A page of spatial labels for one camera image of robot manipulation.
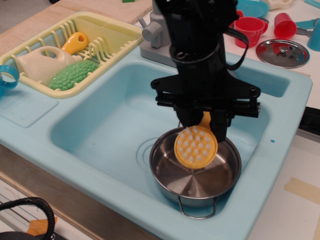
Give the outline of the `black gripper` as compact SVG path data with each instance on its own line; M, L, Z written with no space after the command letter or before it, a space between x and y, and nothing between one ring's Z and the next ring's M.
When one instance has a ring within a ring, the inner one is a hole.
M210 112L210 129L224 142L235 115L257 118L260 113L259 87L234 77L228 70L219 73L179 73L151 82L159 106L174 108L184 127L198 125Z

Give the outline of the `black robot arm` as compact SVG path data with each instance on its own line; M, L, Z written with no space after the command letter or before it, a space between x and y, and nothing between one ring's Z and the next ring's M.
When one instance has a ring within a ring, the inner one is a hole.
M219 142L235 116L256 118L259 87L231 75L241 62L226 61L224 35L247 45L247 37L231 28L238 20L235 0L158 0L171 40L169 53L177 75L155 79L158 105L172 107L184 127L210 115L210 130Z

